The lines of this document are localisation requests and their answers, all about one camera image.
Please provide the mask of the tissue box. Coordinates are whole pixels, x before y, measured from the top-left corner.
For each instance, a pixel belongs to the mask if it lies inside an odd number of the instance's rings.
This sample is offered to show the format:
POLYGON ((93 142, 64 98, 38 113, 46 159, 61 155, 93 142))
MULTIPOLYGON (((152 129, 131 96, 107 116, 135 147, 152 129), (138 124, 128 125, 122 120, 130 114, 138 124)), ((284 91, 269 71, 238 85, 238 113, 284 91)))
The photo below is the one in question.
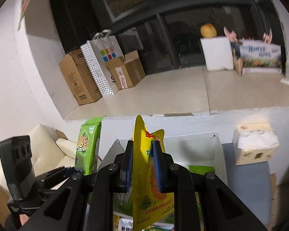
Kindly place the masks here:
POLYGON ((236 165, 267 162, 279 147, 275 131, 268 123, 238 125, 233 137, 236 165))

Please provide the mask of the green seaweed pack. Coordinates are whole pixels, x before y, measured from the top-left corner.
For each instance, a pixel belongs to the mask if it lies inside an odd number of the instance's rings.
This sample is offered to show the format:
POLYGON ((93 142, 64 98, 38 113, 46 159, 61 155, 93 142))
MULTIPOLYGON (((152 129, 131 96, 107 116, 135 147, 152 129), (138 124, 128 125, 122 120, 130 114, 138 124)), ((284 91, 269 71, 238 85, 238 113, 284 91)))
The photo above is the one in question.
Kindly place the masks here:
POLYGON ((104 116, 87 120, 80 128, 76 145, 75 170, 82 175, 97 172, 98 150, 104 116))
MULTIPOLYGON (((215 172, 212 166, 200 166, 200 165, 189 165, 189 171, 194 174, 204 175, 207 172, 215 172)), ((198 214, 200 219, 200 229, 204 230, 202 209, 200 205, 199 194, 195 193, 198 214)), ((114 227, 114 230, 118 230, 118 224, 114 227)), ((174 213, 169 214, 165 219, 160 220, 160 222, 155 222, 143 230, 174 230, 174 213)))

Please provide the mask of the blue grey table mat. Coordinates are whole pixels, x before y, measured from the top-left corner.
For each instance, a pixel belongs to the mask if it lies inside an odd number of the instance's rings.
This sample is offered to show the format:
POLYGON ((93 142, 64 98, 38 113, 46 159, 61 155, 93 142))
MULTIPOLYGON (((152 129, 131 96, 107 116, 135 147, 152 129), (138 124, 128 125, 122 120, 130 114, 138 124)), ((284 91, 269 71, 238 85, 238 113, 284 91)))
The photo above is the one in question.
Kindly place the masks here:
POLYGON ((232 143, 222 145, 228 187, 266 226, 271 221, 271 177, 268 162, 235 164, 232 143))

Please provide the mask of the yellow snack pouch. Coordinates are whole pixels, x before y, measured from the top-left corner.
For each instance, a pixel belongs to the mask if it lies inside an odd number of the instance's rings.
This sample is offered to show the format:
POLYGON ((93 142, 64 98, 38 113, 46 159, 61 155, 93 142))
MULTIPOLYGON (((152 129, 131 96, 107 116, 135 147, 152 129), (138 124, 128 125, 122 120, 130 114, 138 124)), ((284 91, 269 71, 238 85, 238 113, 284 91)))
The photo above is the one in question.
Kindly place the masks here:
POLYGON ((164 152, 164 130, 148 132, 138 115, 133 135, 133 230, 143 230, 174 212, 174 194, 162 193, 156 180, 151 143, 157 141, 164 152))

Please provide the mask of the white cardboard storage box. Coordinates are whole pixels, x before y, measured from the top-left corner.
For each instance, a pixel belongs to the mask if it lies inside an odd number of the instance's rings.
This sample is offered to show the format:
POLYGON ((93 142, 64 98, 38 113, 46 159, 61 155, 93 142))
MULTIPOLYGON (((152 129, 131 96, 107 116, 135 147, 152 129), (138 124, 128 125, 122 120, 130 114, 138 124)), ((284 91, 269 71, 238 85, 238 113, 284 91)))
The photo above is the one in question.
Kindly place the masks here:
MULTIPOLYGON (((125 151, 127 141, 132 137, 132 133, 119 135, 103 131, 98 153, 102 161, 97 168, 101 169, 111 164, 116 155, 125 151)), ((223 148, 216 132, 186 135, 165 132, 164 147, 175 163, 185 168, 189 168, 190 165, 211 166, 215 174, 225 184, 228 183, 223 148)))

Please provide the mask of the white shopping bag colour squares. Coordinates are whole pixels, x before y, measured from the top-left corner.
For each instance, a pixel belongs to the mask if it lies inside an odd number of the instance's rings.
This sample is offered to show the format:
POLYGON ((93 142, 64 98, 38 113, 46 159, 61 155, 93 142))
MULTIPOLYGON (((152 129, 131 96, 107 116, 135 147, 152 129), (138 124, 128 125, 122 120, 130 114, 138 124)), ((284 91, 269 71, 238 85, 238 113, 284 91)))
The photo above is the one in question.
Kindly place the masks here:
POLYGON ((123 56, 116 37, 111 35, 111 33, 111 30, 103 30, 100 33, 96 33, 90 41, 93 51, 97 55, 97 59, 104 63, 123 56))

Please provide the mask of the cream leather sofa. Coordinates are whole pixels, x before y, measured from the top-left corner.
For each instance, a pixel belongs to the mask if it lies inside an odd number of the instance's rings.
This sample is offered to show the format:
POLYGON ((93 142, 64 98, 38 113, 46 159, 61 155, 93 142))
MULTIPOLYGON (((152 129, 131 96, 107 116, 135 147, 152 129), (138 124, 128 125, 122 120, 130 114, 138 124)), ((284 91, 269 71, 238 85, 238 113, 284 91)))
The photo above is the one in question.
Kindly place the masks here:
MULTIPOLYGON (((30 136, 32 164, 36 176, 55 168, 75 165, 76 144, 60 138, 55 129, 36 124, 33 128, 7 124, 0 130, 0 142, 16 136, 30 136)), ((0 160, 0 188, 9 194, 0 160)))

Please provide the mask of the green seaweed pack front side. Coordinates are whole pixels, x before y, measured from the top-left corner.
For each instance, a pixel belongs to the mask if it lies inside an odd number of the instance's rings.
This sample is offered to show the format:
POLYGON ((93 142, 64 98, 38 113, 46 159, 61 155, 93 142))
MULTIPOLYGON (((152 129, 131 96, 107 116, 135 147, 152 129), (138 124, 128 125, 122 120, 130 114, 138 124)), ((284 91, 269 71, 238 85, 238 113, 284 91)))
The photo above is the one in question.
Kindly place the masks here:
POLYGON ((82 175, 97 172, 98 150, 104 116, 87 120, 80 128, 76 145, 75 170, 82 175))

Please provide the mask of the large brown cardboard box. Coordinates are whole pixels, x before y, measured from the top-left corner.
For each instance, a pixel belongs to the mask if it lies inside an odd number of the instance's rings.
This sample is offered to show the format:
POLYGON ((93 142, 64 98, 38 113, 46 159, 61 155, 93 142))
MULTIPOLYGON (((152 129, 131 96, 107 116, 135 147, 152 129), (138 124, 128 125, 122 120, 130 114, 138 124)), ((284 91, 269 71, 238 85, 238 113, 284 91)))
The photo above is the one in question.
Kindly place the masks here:
POLYGON ((79 105, 94 103, 102 97, 81 49, 68 53, 59 66, 79 105))

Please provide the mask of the small open cardboard box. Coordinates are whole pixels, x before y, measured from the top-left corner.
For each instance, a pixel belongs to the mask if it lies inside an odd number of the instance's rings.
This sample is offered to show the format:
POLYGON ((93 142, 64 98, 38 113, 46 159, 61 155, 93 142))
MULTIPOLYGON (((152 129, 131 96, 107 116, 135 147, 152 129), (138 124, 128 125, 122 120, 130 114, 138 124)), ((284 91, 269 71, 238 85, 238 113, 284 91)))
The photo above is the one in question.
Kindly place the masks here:
POLYGON ((105 64, 119 90, 135 87, 145 77, 137 51, 109 60, 105 64))

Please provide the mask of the yellow pomelo fruit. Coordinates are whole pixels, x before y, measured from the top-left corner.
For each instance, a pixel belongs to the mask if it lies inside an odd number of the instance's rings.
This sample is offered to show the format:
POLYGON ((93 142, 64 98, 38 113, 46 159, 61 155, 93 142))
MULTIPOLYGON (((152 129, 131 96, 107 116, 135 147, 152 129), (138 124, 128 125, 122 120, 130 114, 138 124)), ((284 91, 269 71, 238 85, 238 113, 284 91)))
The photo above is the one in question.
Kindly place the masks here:
POLYGON ((214 38, 217 36, 217 31, 212 24, 206 23, 200 27, 200 34, 203 38, 214 38))

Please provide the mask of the green seaweed pack back side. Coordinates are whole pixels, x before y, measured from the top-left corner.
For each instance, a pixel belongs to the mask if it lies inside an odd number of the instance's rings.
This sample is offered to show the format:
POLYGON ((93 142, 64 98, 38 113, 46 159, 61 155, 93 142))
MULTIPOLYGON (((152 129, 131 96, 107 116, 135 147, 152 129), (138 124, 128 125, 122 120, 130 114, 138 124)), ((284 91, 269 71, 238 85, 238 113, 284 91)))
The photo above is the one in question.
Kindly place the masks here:
MULTIPOLYGON (((204 175, 207 172, 215 172, 212 166, 200 166, 200 165, 189 165, 189 171, 194 174, 204 175)), ((195 193, 198 214, 200 219, 200 229, 204 230, 202 209, 200 205, 199 194, 195 193)), ((114 230, 118 230, 118 224, 114 227, 114 230)), ((174 213, 169 214, 165 219, 160 220, 160 222, 155 222, 143 230, 174 230, 174 213)))

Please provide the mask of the white foam box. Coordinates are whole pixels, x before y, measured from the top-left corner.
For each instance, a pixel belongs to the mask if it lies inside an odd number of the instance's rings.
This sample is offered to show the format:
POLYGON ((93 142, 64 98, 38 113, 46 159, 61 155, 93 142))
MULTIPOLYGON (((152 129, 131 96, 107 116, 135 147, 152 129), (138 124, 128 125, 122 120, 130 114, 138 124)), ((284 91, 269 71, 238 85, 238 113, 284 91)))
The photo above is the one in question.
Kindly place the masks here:
POLYGON ((233 55, 227 37, 201 38, 202 51, 208 71, 233 70, 233 55))

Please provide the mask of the white dotted paper bag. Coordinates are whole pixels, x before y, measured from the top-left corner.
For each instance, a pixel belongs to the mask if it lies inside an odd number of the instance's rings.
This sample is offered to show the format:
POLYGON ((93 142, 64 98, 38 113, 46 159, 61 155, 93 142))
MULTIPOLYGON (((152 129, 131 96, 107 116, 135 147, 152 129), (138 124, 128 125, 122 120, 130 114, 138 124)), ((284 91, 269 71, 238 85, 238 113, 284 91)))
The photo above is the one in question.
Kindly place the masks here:
POLYGON ((80 49, 102 97, 114 95, 118 91, 114 77, 105 63, 97 59, 90 41, 86 41, 80 49))

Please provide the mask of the small figurine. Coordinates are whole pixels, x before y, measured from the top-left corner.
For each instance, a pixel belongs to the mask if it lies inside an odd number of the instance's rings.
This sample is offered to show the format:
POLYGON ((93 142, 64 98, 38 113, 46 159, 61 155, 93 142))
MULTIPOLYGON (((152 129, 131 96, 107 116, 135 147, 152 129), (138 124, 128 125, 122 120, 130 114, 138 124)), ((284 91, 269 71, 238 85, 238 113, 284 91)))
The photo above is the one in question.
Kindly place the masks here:
POLYGON ((225 36, 229 39, 231 48, 234 49, 234 55, 237 58, 241 58, 240 46, 242 45, 237 38, 237 34, 234 31, 229 31, 226 27, 223 28, 225 36))

